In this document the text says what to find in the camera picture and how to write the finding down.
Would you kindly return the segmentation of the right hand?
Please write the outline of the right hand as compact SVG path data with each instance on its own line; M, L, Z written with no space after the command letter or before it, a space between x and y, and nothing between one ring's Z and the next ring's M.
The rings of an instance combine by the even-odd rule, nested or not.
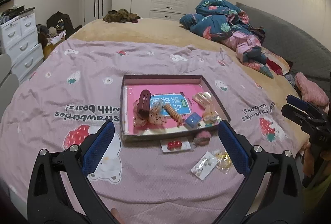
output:
M308 144L305 147L305 153L303 157L303 173L308 177L314 175L314 162L315 159L311 153L311 145Z

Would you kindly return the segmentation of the left hand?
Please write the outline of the left hand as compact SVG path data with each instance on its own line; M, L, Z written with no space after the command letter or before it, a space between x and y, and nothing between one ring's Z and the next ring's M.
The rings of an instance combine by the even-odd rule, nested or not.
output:
M112 208L110 212L120 224L125 224L124 220L120 216L119 211L116 208Z

